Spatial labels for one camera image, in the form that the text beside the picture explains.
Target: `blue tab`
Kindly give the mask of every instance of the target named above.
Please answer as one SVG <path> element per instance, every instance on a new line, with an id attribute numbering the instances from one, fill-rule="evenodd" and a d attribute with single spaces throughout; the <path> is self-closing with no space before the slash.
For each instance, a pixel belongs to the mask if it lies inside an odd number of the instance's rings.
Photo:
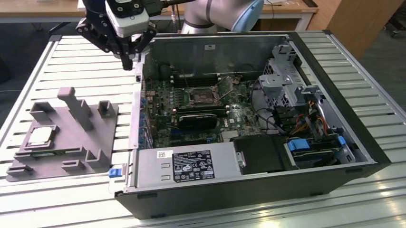
<path id="1" fill-rule="evenodd" d="M 289 141 L 289 142 L 287 143 L 287 147 L 289 148 L 289 151 L 293 151 L 293 144 L 292 144 L 292 141 Z"/>
<path id="2" fill-rule="evenodd" d="M 109 169 L 108 170 L 108 177 L 114 178 L 114 177 L 121 177 L 121 169 Z"/>
<path id="3" fill-rule="evenodd" d="M 293 139 L 287 143 L 287 146 L 291 151 L 308 149 L 308 143 L 305 139 Z"/>
<path id="4" fill-rule="evenodd" d="M 340 145 L 345 145 L 345 143 L 347 143 L 341 136 L 337 136 L 337 141 L 339 141 Z"/>

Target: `slotted metal table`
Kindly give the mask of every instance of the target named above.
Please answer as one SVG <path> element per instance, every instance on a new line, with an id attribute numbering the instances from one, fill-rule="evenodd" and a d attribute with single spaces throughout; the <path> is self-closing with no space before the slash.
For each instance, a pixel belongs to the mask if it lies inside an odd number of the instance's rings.
<path id="1" fill-rule="evenodd" d="M 332 35 L 299 36 L 392 165 L 327 195 L 142 221 L 114 201 L 122 180 L 106 173 L 9 183 L 5 171 L 32 121 L 28 109 L 36 101 L 61 106 L 61 86 L 73 86 L 90 105 L 118 104 L 112 165 L 126 162 L 134 72 L 121 70 L 120 60 L 80 36 L 66 36 L 48 43 L 0 130 L 1 227 L 404 227 L 406 114 Z"/>

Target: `power supply label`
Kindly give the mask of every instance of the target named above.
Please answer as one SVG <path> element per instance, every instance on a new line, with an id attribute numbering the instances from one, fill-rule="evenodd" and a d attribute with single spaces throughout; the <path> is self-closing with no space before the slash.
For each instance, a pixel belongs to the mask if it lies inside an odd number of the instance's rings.
<path id="1" fill-rule="evenodd" d="M 176 183 L 215 178 L 209 151 L 173 153 L 172 164 Z"/>

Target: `wooden table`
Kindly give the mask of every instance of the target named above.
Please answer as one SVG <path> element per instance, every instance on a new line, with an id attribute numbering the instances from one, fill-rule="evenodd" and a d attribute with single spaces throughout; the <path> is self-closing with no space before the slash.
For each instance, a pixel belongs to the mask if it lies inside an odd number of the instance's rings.
<path id="1" fill-rule="evenodd" d="M 312 14 L 317 8 L 309 8 L 301 0 L 289 0 L 277 3 L 281 6 L 264 6 L 261 19 L 299 19 L 296 30 L 305 30 Z M 180 15 L 184 13 L 183 5 L 179 6 Z M 168 12 L 153 17 L 155 20 L 169 19 Z M 41 23 L 78 21 L 84 12 L 77 11 L 77 0 L 0 0 L 0 23 Z"/>

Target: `wooden cabinet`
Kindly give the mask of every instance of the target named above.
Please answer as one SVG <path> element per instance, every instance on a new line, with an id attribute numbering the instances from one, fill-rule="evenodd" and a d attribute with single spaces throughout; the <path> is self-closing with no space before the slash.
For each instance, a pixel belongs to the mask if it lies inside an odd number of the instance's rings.
<path id="1" fill-rule="evenodd" d="M 403 0 L 313 0 L 317 13 L 307 30 L 329 30 L 360 58 Z"/>

